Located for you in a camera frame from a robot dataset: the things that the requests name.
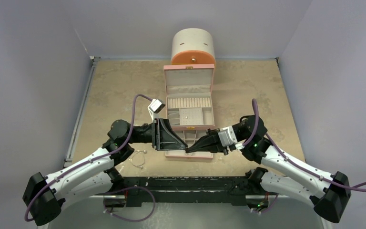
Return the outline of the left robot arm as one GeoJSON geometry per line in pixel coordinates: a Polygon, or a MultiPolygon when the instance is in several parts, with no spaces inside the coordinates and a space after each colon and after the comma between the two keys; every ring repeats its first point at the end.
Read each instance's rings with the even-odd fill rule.
{"type": "Polygon", "coordinates": [[[26,222],[37,226],[54,220],[72,204],[96,194],[125,194],[136,185],[126,186],[115,168],[127,160],[131,144],[150,143],[157,151],[185,150],[187,144],[172,130],[168,119],[157,118],[151,124],[134,126],[124,120],[112,123],[108,140],[89,156],[57,172],[32,175],[23,194],[27,207],[26,222]]]}

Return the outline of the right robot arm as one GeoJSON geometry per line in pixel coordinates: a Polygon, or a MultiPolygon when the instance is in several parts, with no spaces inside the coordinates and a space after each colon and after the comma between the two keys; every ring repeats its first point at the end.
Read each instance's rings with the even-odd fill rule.
{"type": "Polygon", "coordinates": [[[249,161],[275,169],[277,175],[261,167],[250,176],[248,187],[254,194],[264,190],[285,195],[312,207],[320,217],[339,223],[351,198],[345,189],[349,185],[347,175],[337,171],[332,174],[317,169],[291,156],[279,148],[267,136],[267,128],[261,118],[245,115],[232,126],[208,129],[186,153],[211,152],[228,154],[239,150],[249,161]]]}

